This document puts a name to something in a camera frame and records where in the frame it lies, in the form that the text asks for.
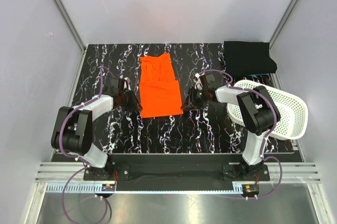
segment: plastic basket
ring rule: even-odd
[[[256,86],[265,86],[281,114],[281,120],[271,133],[271,137],[278,140],[294,140],[301,138],[308,124],[308,107],[299,97],[260,83],[241,80],[234,86],[253,89]],[[231,120],[244,126],[238,106],[228,104],[227,111]]]

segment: robotic arm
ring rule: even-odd
[[[241,88],[222,86],[217,83],[213,74],[197,75],[195,87],[189,88],[189,95],[184,102],[184,111],[198,110],[206,107],[210,101],[217,103],[229,103],[239,106],[248,137],[243,160],[233,171],[234,176],[240,174],[243,178],[254,176],[263,165],[263,152],[266,144],[265,134],[274,125],[274,115],[264,96],[276,113],[276,121],[280,121],[281,115],[264,86],[253,89],[260,95],[244,91]]]
[[[93,144],[93,121],[104,113],[121,107],[125,111],[140,111],[142,106],[130,89],[128,78],[112,78],[102,95],[93,97],[93,102],[78,109],[67,121],[63,131],[63,149],[86,160],[91,167],[105,174],[112,174],[110,156]],[[60,131],[67,115],[76,107],[61,107],[58,111],[52,135],[52,147],[60,150]]]

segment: black square object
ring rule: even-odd
[[[269,57],[269,43],[224,42],[226,72],[233,77],[275,73],[277,65]]]

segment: black marble tabletop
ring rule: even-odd
[[[89,45],[77,83],[73,105],[97,95],[100,66],[116,77],[128,77],[139,97],[140,57],[171,55],[175,77],[180,82],[182,102],[193,85],[194,74],[205,69],[225,69],[223,44],[103,44]],[[273,86],[270,75],[247,79]],[[204,110],[178,116],[142,119],[140,112],[110,111],[94,121],[94,141],[111,153],[239,153],[247,131],[233,123],[226,106],[211,103]],[[293,152],[289,140],[270,138],[266,152]]]

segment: floor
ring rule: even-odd
[[[261,194],[271,189],[272,186],[263,185]],[[65,195],[65,207],[78,223],[94,223],[103,216],[105,207],[98,199],[82,202],[89,196]],[[272,196],[258,201],[228,197],[240,196],[115,194],[108,198],[110,207],[102,223],[319,223],[306,185],[284,184]],[[69,223],[62,213],[61,194],[46,193],[37,223]]]
[[[115,76],[128,77],[140,100],[140,57],[160,56],[164,52],[171,55],[175,77],[180,82],[182,101],[193,85],[195,73],[204,69],[225,70],[223,44],[89,45],[72,105],[98,94],[101,65],[108,67]],[[273,86],[270,75],[249,76],[247,79]],[[115,109],[94,122],[94,142],[109,154],[240,153],[246,136],[247,131],[230,120],[226,106],[215,103],[201,111],[148,119],[142,119],[139,112],[124,113]],[[270,138],[266,149],[266,152],[293,152],[289,140],[277,141],[273,138]]]

